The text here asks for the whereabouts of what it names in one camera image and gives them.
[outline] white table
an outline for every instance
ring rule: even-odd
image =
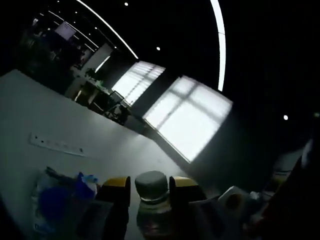
[[[85,156],[31,145],[30,133],[84,149]],[[99,183],[131,176],[130,220],[126,239],[143,239],[136,226],[137,175],[159,170],[185,176],[152,140],[88,110],[14,70],[0,77],[0,193],[8,212],[31,236],[31,191],[49,166],[75,176],[94,174]]]

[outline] plastic bottle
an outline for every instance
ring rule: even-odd
[[[147,240],[174,239],[174,224],[166,175],[148,171],[135,179],[140,196],[136,222]]]

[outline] window blind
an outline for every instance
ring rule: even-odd
[[[135,63],[113,86],[112,90],[121,94],[132,105],[156,80],[165,68],[148,63]]]
[[[232,102],[220,93],[184,76],[143,118],[192,162],[215,135],[231,106]]]

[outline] ceiling light strip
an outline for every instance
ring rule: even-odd
[[[218,90],[222,92],[225,82],[225,73],[226,73],[226,32],[224,19],[222,17],[221,8],[218,0],[210,0],[213,8],[216,25],[218,28],[219,36],[219,50],[220,50],[220,69],[219,69],[219,83]]]
[[[96,68],[96,70],[94,71],[95,73],[98,72],[98,70],[103,66],[103,64],[105,64],[106,61],[108,61],[108,59],[110,58],[111,55],[107,56],[105,58],[105,60],[103,60],[103,62]]]
[[[61,18],[60,16],[58,16],[57,14],[55,14],[54,12],[48,10],[49,13],[51,13],[52,15],[56,16],[57,18],[61,19],[62,21],[64,21],[63,18]]]
[[[133,54],[133,56],[136,59],[139,59],[138,56],[135,54],[135,52],[129,47],[129,45],[122,39],[122,37],[119,36],[119,34],[94,10],[92,10],[88,5],[86,5],[81,0],[76,0],[78,3],[83,5],[85,8],[87,8],[90,12],[92,12],[96,17],[98,17],[119,39],[120,41],[129,49],[129,51]]]
[[[57,14],[55,14],[54,12],[52,11],[48,11],[49,13],[51,13],[52,15],[56,16],[57,18],[61,19],[62,21],[65,21],[63,18],[61,18],[60,16],[58,16]],[[71,25],[69,22],[65,21],[68,25],[70,25],[72,28],[74,28],[76,31],[78,31],[81,35],[83,35],[86,39],[88,39],[93,45],[95,45],[97,48],[98,45],[95,44],[93,41],[91,41],[86,35],[84,35],[81,31],[79,31],[79,29],[75,28],[73,25]]]
[[[86,43],[84,45],[86,45],[92,52],[95,52],[95,50],[93,50],[91,47],[89,47]]]

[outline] bottle cap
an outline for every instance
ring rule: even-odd
[[[136,177],[136,191],[141,198],[155,200],[168,192],[167,177],[160,171],[147,171]]]

